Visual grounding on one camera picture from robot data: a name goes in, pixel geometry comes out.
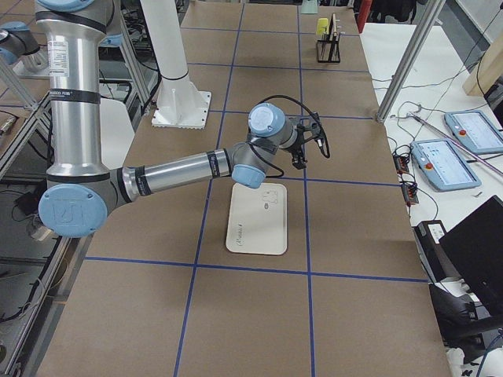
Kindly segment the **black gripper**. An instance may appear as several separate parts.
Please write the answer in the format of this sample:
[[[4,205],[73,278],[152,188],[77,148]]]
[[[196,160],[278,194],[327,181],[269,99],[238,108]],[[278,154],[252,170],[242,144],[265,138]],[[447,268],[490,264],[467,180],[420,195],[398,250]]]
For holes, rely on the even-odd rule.
[[[292,155],[292,165],[297,170],[303,170],[307,167],[307,161],[305,159],[303,145],[301,143],[295,142],[287,148],[284,148],[284,151]]]

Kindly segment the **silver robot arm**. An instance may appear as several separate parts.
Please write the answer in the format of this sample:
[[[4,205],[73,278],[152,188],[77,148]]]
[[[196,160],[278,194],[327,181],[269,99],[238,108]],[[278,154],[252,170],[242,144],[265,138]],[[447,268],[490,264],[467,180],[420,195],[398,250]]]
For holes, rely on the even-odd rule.
[[[43,224],[60,236],[88,236],[118,207],[178,186],[230,177],[258,188],[280,150],[303,168],[303,125],[262,102],[248,116],[245,141],[150,167],[111,170],[101,155],[98,47],[119,25],[116,1],[38,1],[47,37],[54,161],[39,201]]]
[[[1,58],[9,66],[20,60],[33,74],[48,73],[47,52],[41,49],[30,28],[21,21],[1,25]]]

